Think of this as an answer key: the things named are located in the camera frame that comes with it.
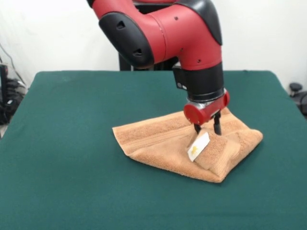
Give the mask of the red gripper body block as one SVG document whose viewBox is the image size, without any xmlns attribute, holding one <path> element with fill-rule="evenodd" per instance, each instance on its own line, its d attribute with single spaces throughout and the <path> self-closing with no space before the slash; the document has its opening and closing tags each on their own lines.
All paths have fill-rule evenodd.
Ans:
<svg viewBox="0 0 307 230">
<path fill-rule="evenodd" d="M 191 123 L 203 125 L 227 107 L 229 101 L 230 95 L 228 91 L 225 91 L 221 97 L 213 101 L 204 103 L 188 101 L 184 106 L 184 115 Z"/>
</svg>

